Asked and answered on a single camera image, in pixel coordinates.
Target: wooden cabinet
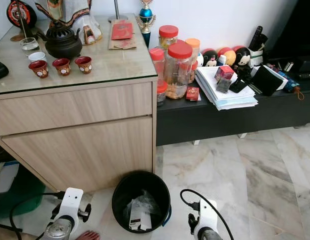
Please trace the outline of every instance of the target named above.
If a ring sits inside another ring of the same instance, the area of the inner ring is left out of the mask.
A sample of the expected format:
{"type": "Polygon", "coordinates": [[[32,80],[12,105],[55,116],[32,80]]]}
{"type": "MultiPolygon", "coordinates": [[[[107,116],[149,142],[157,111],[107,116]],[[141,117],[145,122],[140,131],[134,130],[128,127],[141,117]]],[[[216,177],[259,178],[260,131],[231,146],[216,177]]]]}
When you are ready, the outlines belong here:
{"type": "MultiPolygon", "coordinates": [[[[0,41],[0,145],[53,191],[115,187],[131,171],[155,171],[158,75],[134,14],[136,48],[109,50],[108,16],[96,16],[103,39],[83,46],[92,71],[72,60],[69,76],[52,66],[38,78],[12,27],[0,41]]],[[[44,30],[49,20],[37,21],[44,30]]],[[[38,41],[42,51],[45,43],[38,41]]]]}
{"type": "Polygon", "coordinates": [[[150,116],[5,136],[2,141],[55,189],[115,186],[133,170],[152,171],[150,116]]]}

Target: teapot lid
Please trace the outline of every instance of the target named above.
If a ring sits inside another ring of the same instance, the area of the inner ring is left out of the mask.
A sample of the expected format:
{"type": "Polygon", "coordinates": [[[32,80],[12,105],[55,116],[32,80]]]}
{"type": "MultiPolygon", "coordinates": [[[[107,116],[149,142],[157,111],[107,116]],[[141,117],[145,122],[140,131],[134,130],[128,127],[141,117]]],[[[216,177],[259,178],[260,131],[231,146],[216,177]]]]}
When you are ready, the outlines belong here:
{"type": "Polygon", "coordinates": [[[66,40],[72,36],[74,36],[73,30],[56,20],[52,22],[52,26],[46,32],[46,37],[54,41],[66,40]]]}

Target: black trash bin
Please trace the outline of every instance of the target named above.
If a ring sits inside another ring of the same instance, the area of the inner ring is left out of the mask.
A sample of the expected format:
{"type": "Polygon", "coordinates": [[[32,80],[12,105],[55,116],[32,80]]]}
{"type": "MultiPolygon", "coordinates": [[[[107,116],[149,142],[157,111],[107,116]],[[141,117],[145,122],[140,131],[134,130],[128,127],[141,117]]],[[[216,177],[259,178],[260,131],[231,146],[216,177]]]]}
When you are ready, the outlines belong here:
{"type": "Polygon", "coordinates": [[[170,192],[165,182],[154,173],[147,171],[135,171],[124,177],[114,191],[111,207],[119,225],[136,234],[149,233],[164,226],[172,213],[170,192]],[[151,229],[137,231],[129,228],[129,220],[124,218],[124,209],[132,199],[143,195],[142,190],[146,190],[153,196],[160,208],[161,216],[151,218],[151,229]]]}

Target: paper stack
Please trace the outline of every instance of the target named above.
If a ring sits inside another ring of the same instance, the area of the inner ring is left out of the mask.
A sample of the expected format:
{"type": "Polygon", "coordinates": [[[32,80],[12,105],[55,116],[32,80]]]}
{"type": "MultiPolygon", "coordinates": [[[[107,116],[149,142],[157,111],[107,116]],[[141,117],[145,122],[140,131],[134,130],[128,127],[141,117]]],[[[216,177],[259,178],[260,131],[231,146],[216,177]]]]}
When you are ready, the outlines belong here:
{"type": "MultiPolygon", "coordinates": [[[[218,66],[198,67],[195,79],[208,100],[213,103],[219,111],[253,107],[258,104],[258,101],[254,98],[255,92],[249,86],[246,86],[239,93],[235,93],[231,90],[228,90],[227,93],[217,91],[215,74],[218,68],[218,66]]],[[[236,79],[237,74],[234,73],[231,82],[235,82],[236,79]]]]}

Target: black cable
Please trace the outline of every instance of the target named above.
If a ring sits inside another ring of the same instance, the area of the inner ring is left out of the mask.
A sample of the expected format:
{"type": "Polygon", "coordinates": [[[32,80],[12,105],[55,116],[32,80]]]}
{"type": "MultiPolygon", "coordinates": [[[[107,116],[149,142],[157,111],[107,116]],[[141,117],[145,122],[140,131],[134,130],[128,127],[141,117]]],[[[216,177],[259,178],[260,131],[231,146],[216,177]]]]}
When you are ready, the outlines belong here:
{"type": "Polygon", "coordinates": [[[41,235],[39,235],[38,238],[36,238],[35,240],[39,240],[39,239],[41,239],[43,236],[44,236],[44,232],[43,232],[41,235]]]}
{"type": "MultiPolygon", "coordinates": [[[[3,225],[3,224],[0,224],[0,228],[7,229],[7,230],[10,230],[10,231],[14,231],[14,228],[12,228],[11,226],[6,226],[6,225],[3,225]]],[[[22,232],[22,229],[21,228],[17,228],[17,231],[22,232]]]]}
{"type": "Polygon", "coordinates": [[[234,237],[233,237],[233,235],[232,235],[232,232],[231,232],[229,226],[227,225],[226,221],[224,220],[224,218],[222,217],[222,215],[220,214],[220,212],[217,211],[217,209],[210,203],[210,201],[208,201],[203,195],[201,195],[201,194],[198,193],[197,191],[194,191],[194,190],[192,190],[192,189],[183,189],[182,191],[180,191],[180,194],[179,194],[179,195],[180,195],[180,198],[181,198],[181,200],[182,200],[186,205],[188,205],[188,206],[190,206],[190,207],[192,206],[192,204],[189,203],[189,202],[187,202],[187,201],[185,201],[185,199],[183,198],[183,193],[184,193],[184,192],[193,193],[193,194],[199,196],[200,198],[204,199],[205,202],[207,202],[207,203],[211,206],[211,208],[217,213],[217,215],[219,216],[219,218],[221,219],[221,221],[222,221],[223,224],[225,225],[225,227],[226,227],[226,229],[227,229],[227,232],[228,232],[228,234],[229,234],[229,236],[230,236],[230,239],[231,239],[231,240],[234,240],[234,237]]]}
{"type": "Polygon", "coordinates": [[[19,229],[15,226],[15,223],[14,223],[14,221],[13,221],[13,213],[14,213],[14,210],[15,210],[19,205],[21,205],[21,204],[23,204],[23,203],[25,203],[25,202],[27,202],[27,201],[33,199],[33,198],[36,198],[36,197],[39,197],[39,196],[56,196],[56,197],[60,198],[60,194],[61,194],[61,193],[65,193],[65,192],[57,192],[57,193],[55,193],[55,192],[42,192],[42,193],[36,193],[36,194],[34,194],[34,195],[28,197],[27,199],[25,199],[25,200],[23,200],[23,201],[20,201],[19,203],[15,204],[15,205],[12,207],[12,209],[11,209],[10,212],[9,212],[9,222],[10,222],[11,227],[13,228],[12,231],[15,232],[15,234],[16,234],[18,240],[22,240],[22,236],[21,236],[21,234],[20,234],[20,232],[19,232],[19,229]]]}

